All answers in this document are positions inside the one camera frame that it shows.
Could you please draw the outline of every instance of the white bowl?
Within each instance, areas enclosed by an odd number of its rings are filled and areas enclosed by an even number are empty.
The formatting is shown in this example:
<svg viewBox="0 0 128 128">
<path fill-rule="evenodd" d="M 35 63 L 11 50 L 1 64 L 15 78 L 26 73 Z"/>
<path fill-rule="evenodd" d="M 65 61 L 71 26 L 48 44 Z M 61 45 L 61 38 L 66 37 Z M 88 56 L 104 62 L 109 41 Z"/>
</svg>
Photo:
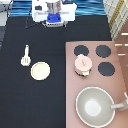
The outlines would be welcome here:
<svg viewBox="0 0 128 128">
<path fill-rule="evenodd" d="M 115 116 L 112 97 L 98 87 L 83 89 L 76 98 L 76 111 L 80 119 L 91 127 L 105 127 Z"/>
</svg>

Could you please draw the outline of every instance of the black tabletop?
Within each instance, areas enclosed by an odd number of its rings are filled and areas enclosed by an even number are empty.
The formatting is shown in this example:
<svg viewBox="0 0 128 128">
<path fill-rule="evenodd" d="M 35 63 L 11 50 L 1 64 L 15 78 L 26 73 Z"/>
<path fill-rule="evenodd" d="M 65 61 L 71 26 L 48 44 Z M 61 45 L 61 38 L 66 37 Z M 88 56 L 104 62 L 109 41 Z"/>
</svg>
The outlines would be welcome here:
<svg viewBox="0 0 128 128">
<path fill-rule="evenodd" d="M 25 21 L 26 17 L 11 17 L 6 25 L 0 51 L 0 128 L 66 128 L 65 43 L 110 41 L 107 16 L 76 17 L 66 28 L 37 25 L 26 30 Z M 26 44 L 29 67 L 20 64 Z M 42 61 L 51 73 L 36 81 L 30 69 Z"/>
</svg>

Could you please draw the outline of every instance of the black circle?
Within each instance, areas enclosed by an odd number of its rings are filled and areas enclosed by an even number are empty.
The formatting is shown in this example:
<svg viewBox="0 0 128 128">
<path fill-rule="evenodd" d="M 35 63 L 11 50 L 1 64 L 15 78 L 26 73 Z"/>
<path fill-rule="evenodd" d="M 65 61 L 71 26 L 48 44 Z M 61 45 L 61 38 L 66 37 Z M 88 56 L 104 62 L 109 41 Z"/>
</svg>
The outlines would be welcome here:
<svg viewBox="0 0 128 128">
<path fill-rule="evenodd" d="M 109 62 L 102 62 L 98 66 L 100 74 L 103 76 L 112 76 L 115 72 L 114 66 Z"/>
<path fill-rule="evenodd" d="M 102 58 L 106 58 L 111 54 L 111 49 L 106 45 L 99 45 L 96 48 L 96 54 Z"/>
<path fill-rule="evenodd" d="M 89 53 L 89 50 L 88 50 L 88 48 L 87 48 L 86 46 L 84 46 L 84 45 L 78 45 L 78 46 L 76 46 L 75 49 L 74 49 L 74 54 L 75 54 L 76 56 L 78 56 L 78 55 L 80 55 L 80 54 L 83 54 L 84 56 L 87 56 L 88 53 Z"/>
</svg>

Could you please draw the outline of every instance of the gray floor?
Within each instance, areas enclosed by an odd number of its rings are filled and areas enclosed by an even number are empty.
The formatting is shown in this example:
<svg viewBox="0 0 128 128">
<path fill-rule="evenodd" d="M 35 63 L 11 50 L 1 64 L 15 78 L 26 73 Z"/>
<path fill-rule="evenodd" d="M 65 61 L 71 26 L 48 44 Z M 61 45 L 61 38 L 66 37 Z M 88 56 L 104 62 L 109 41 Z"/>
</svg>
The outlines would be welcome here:
<svg viewBox="0 0 128 128">
<path fill-rule="evenodd" d="M 0 4 L 0 49 L 2 46 L 3 39 L 4 39 L 4 34 L 6 30 L 5 26 L 6 26 L 6 21 L 7 21 L 7 11 L 4 11 L 4 10 L 5 8 Z"/>
<path fill-rule="evenodd" d="M 0 26 L 0 49 L 2 46 L 3 39 L 4 39 L 5 30 L 6 30 L 5 26 Z"/>
</svg>

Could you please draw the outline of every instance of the white plate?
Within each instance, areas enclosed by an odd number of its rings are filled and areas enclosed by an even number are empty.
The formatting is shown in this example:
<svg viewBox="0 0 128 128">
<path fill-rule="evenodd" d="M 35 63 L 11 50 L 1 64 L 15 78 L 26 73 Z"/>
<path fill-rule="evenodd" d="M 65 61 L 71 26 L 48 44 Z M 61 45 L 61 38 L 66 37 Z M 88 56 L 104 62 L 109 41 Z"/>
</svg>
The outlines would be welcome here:
<svg viewBox="0 0 128 128">
<path fill-rule="evenodd" d="M 80 119 L 91 127 L 105 127 L 115 116 L 112 97 L 98 87 L 83 89 L 76 98 L 76 111 Z"/>
<path fill-rule="evenodd" d="M 31 68 L 31 76 L 35 80 L 44 80 L 50 74 L 50 67 L 45 62 L 35 63 Z"/>
</svg>

